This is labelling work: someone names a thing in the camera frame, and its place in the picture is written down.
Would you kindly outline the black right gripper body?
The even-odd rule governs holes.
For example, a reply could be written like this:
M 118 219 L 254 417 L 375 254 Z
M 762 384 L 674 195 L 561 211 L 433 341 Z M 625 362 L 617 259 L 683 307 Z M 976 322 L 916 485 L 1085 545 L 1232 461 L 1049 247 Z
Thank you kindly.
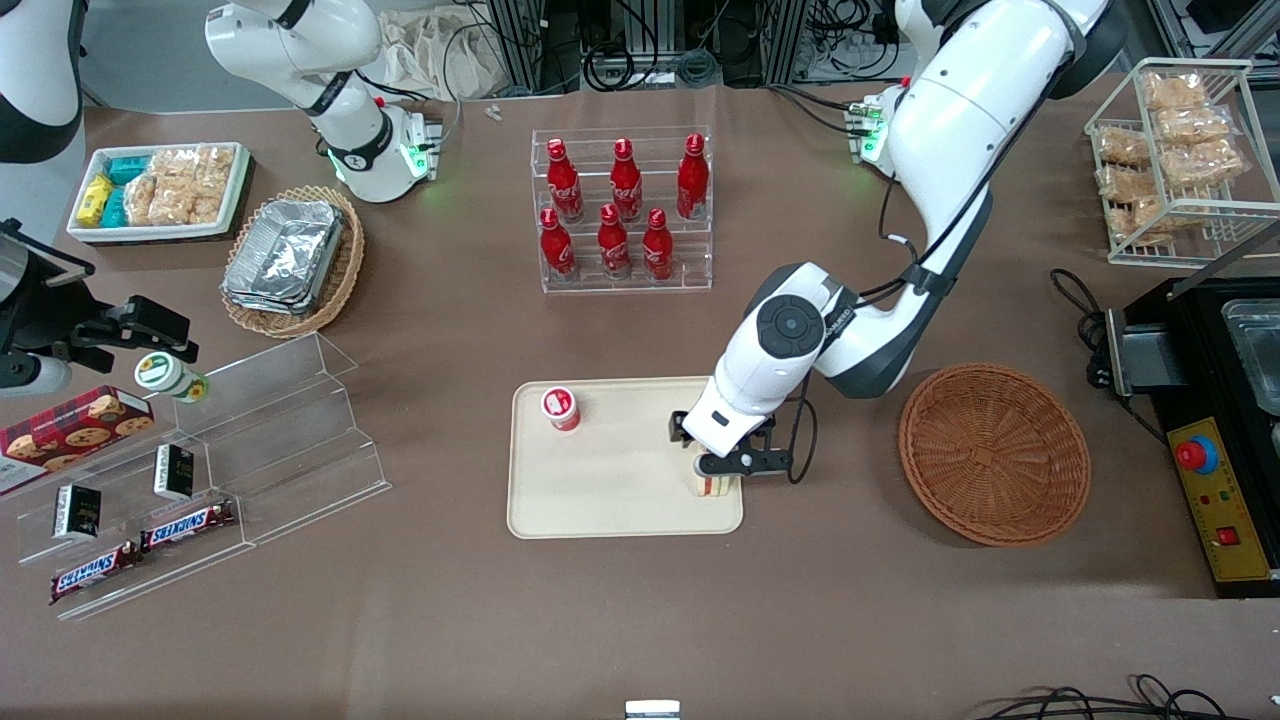
M 4 354 L 47 348 L 99 315 L 84 283 L 93 264 L 31 238 L 19 222 L 4 222 L 1 236 Z

